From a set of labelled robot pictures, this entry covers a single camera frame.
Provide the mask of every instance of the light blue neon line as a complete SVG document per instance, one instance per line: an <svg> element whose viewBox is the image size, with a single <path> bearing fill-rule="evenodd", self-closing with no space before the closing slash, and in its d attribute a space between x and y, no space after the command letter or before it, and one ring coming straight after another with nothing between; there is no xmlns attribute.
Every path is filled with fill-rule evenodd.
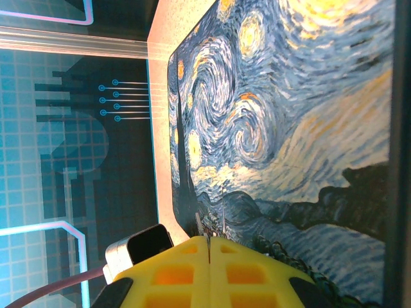
<svg viewBox="0 0 411 308"><path fill-rule="evenodd" d="M150 117L153 117L152 114L152 97L150 94L150 70L148 66L148 59L146 60L146 69L147 69L147 89L148 89L148 106L150 108ZM153 120L151 120L152 126L152 151L153 151L153 167L154 167L154 187L155 187L155 202L157 203L157 222L160 222L160 212L159 212L159 194L157 190L157 172L155 171L155 152L154 152L154 129L153 129Z"/></svg>
<svg viewBox="0 0 411 308"><path fill-rule="evenodd" d="M57 18L57 17L50 17L50 16L25 14L25 13L19 13L19 12L3 11L3 10L0 10L0 15L27 18L27 19L35 19L38 21L53 21L53 22L61 22L64 24L79 24L81 26L90 26L94 22L94 17L93 17L93 12L92 12L92 0L83 0L83 3L84 3L85 21L78 21L76 19L66 19L66 18Z"/></svg>
<svg viewBox="0 0 411 308"><path fill-rule="evenodd" d="M150 106L120 106L120 108L150 108ZM152 106L152 108L165 108L164 106Z"/></svg>
<svg viewBox="0 0 411 308"><path fill-rule="evenodd" d="M146 88L117 88L117 87L104 87L105 90L147 90Z"/></svg>
<svg viewBox="0 0 411 308"><path fill-rule="evenodd" d="M70 225L66 221L52 221L49 223L38 223L36 225L27 225L21 227L3 228L0 229L0 236L20 234L32 231L43 231L43 230L53 230L62 228L67 233L71 234L78 240L78 256L80 263L80 273L87 271L87 251L85 247L85 236L75 227ZM90 307L90 293L89 293L89 282L83 281L81 283L82 289L82 305L84 308Z"/></svg>
<svg viewBox="0 0 411 308"><path fill-rule="evenodd" d="M150 111L107 111L107 114L148 114Z"/></svg>
<svg viewBox="0 0 411 308"><path fill-rule="evenodd" d="M166 117L121 117L121 120L148 120L148 119L167 119Z"/></svg>
<svg viewBox="0 0 411 308"><path fill-rule="evenodd" d="M146 85L146 82L124 82L124 81L119 81L119 84L122 85Z"/></svg>
<svg viewBox="0 0 411 308"><path fill-rule="evenodd" d="M148 101L147 99L106 99L105 101Z"/></svg>
<svg viewBox="0 0 411 308"><path fill-rule="evenodd" d="M126 94L126 93L120 93L118 95L124 95L124 96L148 96L148 94Z"/></svg>

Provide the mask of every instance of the grid pattern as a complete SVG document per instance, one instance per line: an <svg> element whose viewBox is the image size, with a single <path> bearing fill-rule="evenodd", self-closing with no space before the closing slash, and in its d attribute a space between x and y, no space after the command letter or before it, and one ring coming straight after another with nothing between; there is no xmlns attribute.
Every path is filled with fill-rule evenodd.
<svg viewBox="0 0 411 308"><path fill-rule="evenodd" d="M107 134L90 115L69 107L36 107L37 100L70 99L63 86L50 92L36 85L61 85L53 71L67 71L78 60L0 51L0 228L63 219L86 235L89 259L98 260L92 183L100 178ZM0 237L0 307L78 273L76 247L74 237L58 230ZM79 289L65 292L77 293L70 300L47 296L33 307L80 304Z"/></svg>
<svg viewBox="0 0 411 308"><path fill-rule="evenodd" d="M84 12L64 0L13 0L0 1L0 10L38 16L84 20ZM0 26L11 26L63 33L87 34L87 28L61 22L40 21L0 15Z"/></svg>
<svg viewBox="0 0 411 308"><path fill-rule="evenodd" d="M0 229L0 236L6 236L6 235L22 235L22 234L27 234L28 232L35 232L35 231L40 231L40 230L50 230L50 229L56 229L56 228L63 228L64 231L69 232L73 236L76 236L79 240L82 239L82 242L79 242L79 248L80 246L84 248L85 242L83 241L85 239L84 234L79 233L79 231L75 230L73 226L70 224L67 224L65 221L52 221L49 223L43 223L43 224L36 224L36 225L31 225L31 226L20 226L20 227L15 227L15 228L7 228L7 229ZM81 250L81 253L79 251L79 255L81 254L79 261L80 261L80 268L87 270L86 268L86 263L85 263L85 257L86 257L86 251ZM12 256L14 259L23 259L24 255L23 253L20 253L18 256ZM18 267L18 272L14 273L14 275L23 275L26 269L23 269L21 266ZM89 288L88 288L88 282L82 282L82 302L83 302L83 307L88 307L89 306Z"/></svg>

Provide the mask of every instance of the starry night painting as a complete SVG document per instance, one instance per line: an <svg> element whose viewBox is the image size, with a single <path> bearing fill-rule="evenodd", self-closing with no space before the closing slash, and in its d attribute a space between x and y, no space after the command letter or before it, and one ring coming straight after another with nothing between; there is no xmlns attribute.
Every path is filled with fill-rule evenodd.
<svg viewBox="0 0 411 308"><path fill-rule="evenodd" d="M168 63L173 211L381 307L394 0L219 0Z"/></svg>

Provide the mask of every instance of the teal grid wall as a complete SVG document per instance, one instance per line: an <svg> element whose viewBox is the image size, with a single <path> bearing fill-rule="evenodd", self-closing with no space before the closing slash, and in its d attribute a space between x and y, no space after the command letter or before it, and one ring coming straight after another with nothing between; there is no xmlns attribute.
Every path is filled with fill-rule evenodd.
<svg viewBox="0 0 411 308"><path fill-rule="evenodd" d="M67 71L78 60L0 51L0 228L63 218L86 234L89 258L98 259L92 181L99 178L97 169L108 151L107 134L97 120L69 107L36 107L36 99L69 99L67 92L35 91L35 84L60 85L52 72ZM85 177L85 206L73 194L80 174ZM62 243L61 232L0 237L0 307L61 279L63 271L66 276L78 273L76 240L67 235ZM68 268L62 268L62 254ZM75 307L73 302L80 297L70 301L52 295L32 307Z"/></svg>

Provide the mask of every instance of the cable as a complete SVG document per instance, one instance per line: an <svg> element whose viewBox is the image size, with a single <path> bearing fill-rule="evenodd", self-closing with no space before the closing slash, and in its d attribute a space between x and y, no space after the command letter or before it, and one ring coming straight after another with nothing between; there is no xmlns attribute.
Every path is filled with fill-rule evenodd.
<svg viewBox="0 0 411 308"><path fill-rule="evenodd" d="M36 299L43 297L44 295L50 294L52 292L56 292L58 290L64 289L65 287L71 287L75 284L79 284L84 280L90 280L93 278L97 278L103 276L103 266L99 268L90 269L89 271L85 271L84 273L80 273L71 277L67 277L65 279L56 281L52 284L48 284L44 287L40 287L37 290L34 290L22 297L18 300L12 302L10 305L6 306L5 308L22 308L25 305L34 302Z"/></svg>

